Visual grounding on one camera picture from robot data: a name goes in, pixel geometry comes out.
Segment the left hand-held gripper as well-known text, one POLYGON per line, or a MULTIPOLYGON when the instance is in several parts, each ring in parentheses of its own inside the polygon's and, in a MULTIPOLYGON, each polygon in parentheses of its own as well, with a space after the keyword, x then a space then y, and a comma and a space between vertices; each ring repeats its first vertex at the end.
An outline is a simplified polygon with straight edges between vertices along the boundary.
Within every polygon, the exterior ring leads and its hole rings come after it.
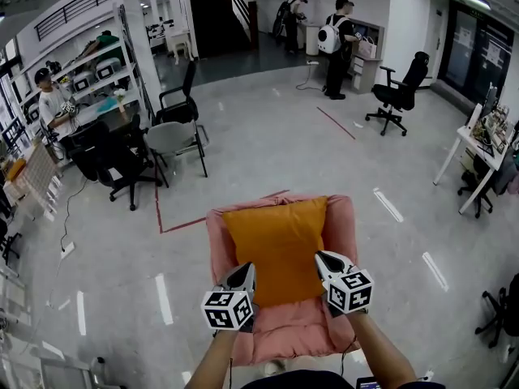
POLYGON ((252 333, 255 308, 252 300, 256 291, 256 269, 252 262, 236 266, 205 293, 201 312, 208 327, 214 331, 252 333))

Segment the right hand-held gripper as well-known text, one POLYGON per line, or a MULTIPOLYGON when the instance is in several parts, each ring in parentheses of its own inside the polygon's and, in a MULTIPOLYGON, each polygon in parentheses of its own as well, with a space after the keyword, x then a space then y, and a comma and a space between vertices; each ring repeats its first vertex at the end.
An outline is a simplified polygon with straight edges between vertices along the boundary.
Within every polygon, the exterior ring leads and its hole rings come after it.
POLYGON ((367 270, 357 271, 356 265, 348 257, 327 250, 315 253, 315 266, 324 285, 328 310, 333 318, 356 311, 368 311, 374 282, 367 270))

